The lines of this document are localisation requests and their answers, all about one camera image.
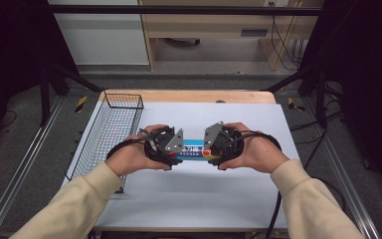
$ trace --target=beige sleeve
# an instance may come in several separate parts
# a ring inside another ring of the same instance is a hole
[[[101,162],[77,176],[11,238],[85,238],[121,186],[121,179]]]
[[[308,176],[299,160],[283,163],[272,180],[284,199],[290,238],[363,238],[327,187]]]

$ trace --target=floor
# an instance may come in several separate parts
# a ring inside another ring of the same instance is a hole
[[[289,60],[284,59],[284,62],[287,67],[292,66]],[[122,69],[122,74],[117,72],[119,69]],[[190,46],[187,42],[162,41],[156,69],[153,72],[132,66],[123,66],[116,71],[113,71],[113,68],[83,70],[86,79],[108,89],[253,91],[265,89],[293,72],[284,67],[280,67],[275,72],[270,71],[257,41],[220,42],[210,39],[202,39],[199,46]],[[295,82],[275,93],[278,104],[283,106],[289,126],[313,121],[308,111],[288,107],[288,98],[292,98],[298,107],[309,108],[307,103],[313,103],[312,97],[298,96],[296,89],[299,84],[300,82]],[[98,94],[72,81],[69,81],[69,85],[71,91],[64,97],[60,112],[42,143],[23,186],[0,225],[2,238],[16,231],[37,211],[46,206],[61,186],[65,170],[70,164],[98,97]],[[5,116],[0,128],[0,197],[39,129],[41,116],[39,95],[39,89],[32,88],[13,97],[8,105],[8,110],[11,112]],[[54,98],[53,93],[51,95],[53,102],[56,102],[58,98]],[[83,110],[75,113],[77,103],[82,96],[87,96],[88,100]],[[339,104],[331,97],[326,97],[326,102],[330,103],[327,106],[328,115],[340,111]],[[291,133],[299,157],[302,162],[307,161],[319,137],[317,127],[312,125],[305,129],[293,130]],[[342,115],[329,120],[326,135],[350,175],[382,238],[382,177],[380,173],[364,168],[363,156]],[[329,155],[324,144],[314,155],[307,171],[312,176],[323,177],[341,190],[330,167]],[[339,195],[333,189],[330,190],[339,203],[342,203]],[[351,208],[346,207],[345,212],[354,220]]]

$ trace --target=metal rail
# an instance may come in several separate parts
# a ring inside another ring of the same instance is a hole
[[[302,98],[302,100],[311,118],[316,120],[314,115],[314,105],[312,104],[312,101],[309,101],[306,98]],[[318,124],[317,131],[319,134],[321,134],[321,128]],[[336,176],[337,182],[342,189],[342,193],[347,200],[347,203],[353,213],[355,221],[358,224],[358,228],[362,235],[369,239],[379,239],[380,236],[377,232],[377,229],[327,134],[324,136],[324,152],[328,155],[330,166],[334,172],[334,175]]]
[[[342,10],[289,7],[226,6],[131,6],[131,5],[26,5],[27,10],[70,14],[186,14],[186,15],[269,15],[322,16],[345,13]]]
[[[29,149],[27,150],[26,154],[23,157],[23,160],[21,161],[20,165],[17,168],[17,171],[15,172],[14,176],[12,177],[10,183],[8,184],[7,188],[5,189],[4,194],[2,195],[0,199],[0,226],[5,219],[6,214],[8,213],[12,203],[14,202],[15,197],[18,194],[18,191],[20,190],[24,179],[27,176],[27,173],[30,170],[31,165],[36,159],[36,156],[42,147],[43,142],[45,141],[49,129],[52,127],[55,118],[58,115],[58,112],[60,110],[61,104],[64,100],[64,97],[56,97],[56,100],[54,102],[54,105],[51,109],[51,116],[49,117],[49,120],[47,123],[40,127],[38,132],[36,133],[35,138],[33,139],[32,143],[30,144]]]

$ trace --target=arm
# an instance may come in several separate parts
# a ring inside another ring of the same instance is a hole
[[[102,162],[64,186],[11,238],[85,238],[120,186],[120,178]]]
[[[153,131],[165,125],[148,126]],[[169,169],[148,159],[143,145],[121,148],[86,176],[77,176],[65,185],[26,225],[11,238],[85,238],[94,227],[109,198],[121,186],[122,175],[140,169]]]
[[[242,123],[225,126],[250,130]],[[327,187],[306,174],[299,160],[289,160],[268,139],[246,138],[243,153],[220,165],[221,169],[237,167],[272,174],[283,197],[290,238],[363,238]]]
[[[281,164],[271,177],[284,199],[291,238],[363,238],[327,187],[308,176],[299,160]]]

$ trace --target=metal wire basket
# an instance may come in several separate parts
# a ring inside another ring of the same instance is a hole
[[[88,174],[99,162],[106,160],[107,153],[115,145],[136,133],[143,109],[141,95],[104,92],[97,114],[89,121],[92,127],[87,135],[83,135],[85,143],[82,148],[78,148],[81,153],[74,171],[70,175],[66,173],[67,179]]]

